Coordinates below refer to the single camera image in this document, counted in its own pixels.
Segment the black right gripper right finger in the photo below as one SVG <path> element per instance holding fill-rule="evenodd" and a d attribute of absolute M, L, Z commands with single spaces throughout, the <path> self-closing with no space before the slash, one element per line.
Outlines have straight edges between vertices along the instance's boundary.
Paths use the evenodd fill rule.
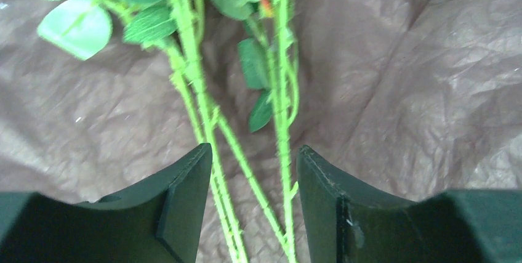
<path fill-rule="evenodd" d="M 446 190 L 409 201 L 306 145 L 297 174 L 312 262 L 521 261 L 520 190 Z"/>

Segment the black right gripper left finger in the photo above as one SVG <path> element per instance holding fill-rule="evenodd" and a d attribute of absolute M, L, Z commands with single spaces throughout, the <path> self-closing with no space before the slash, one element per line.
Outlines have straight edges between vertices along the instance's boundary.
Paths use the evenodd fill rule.
<path fill-rule="evenodd" d="M 90 203 L 1 193 L 2 262 L 194 262 L 212 149 Z"/>

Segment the red wrapping paper sheet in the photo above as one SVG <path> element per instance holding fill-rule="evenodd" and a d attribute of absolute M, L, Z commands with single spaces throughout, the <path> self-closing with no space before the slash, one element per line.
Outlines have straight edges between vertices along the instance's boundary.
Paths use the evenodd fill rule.
<path fill-rule="evenodd" d="M 289 128 L 293 182 L 299 185 L 297 155 L 306 145 L 409 201 L 457 189 L 521 191 L 521 0 L 294 1 L 300 102 Z M 206 25 L 211 95 L 228 108 L 284 224 L 274 124 L 249 131 L 259 91 L 247 90 L 232 48 L 249 33 L 217 9 Z M 249 262 L 288 262 L 223 136 L 218 143 Z M 312 262 L 299 187 L 292 204 L 295 262 Z M 194 262 L 232 262 L 210 180 Z"/>

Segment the pink flower bouquet red wrap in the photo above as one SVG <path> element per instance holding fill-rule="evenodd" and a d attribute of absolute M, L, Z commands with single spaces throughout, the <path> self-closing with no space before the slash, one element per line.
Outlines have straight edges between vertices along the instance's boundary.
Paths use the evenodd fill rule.
<path fill-rule="evenodd" d="M 228 190 L 223 136 L 288 262 L 297 260 L 289 128 L 299 111 L 294 0 L 1 0 L 1 190 L 93 204 L 210 143 L 210 187 L 232 262 L 249 262 Z M 217 9 L 234 42 L 256 132 L 273 122 L 284 224 L 211 95 L 205 37 Z"/>

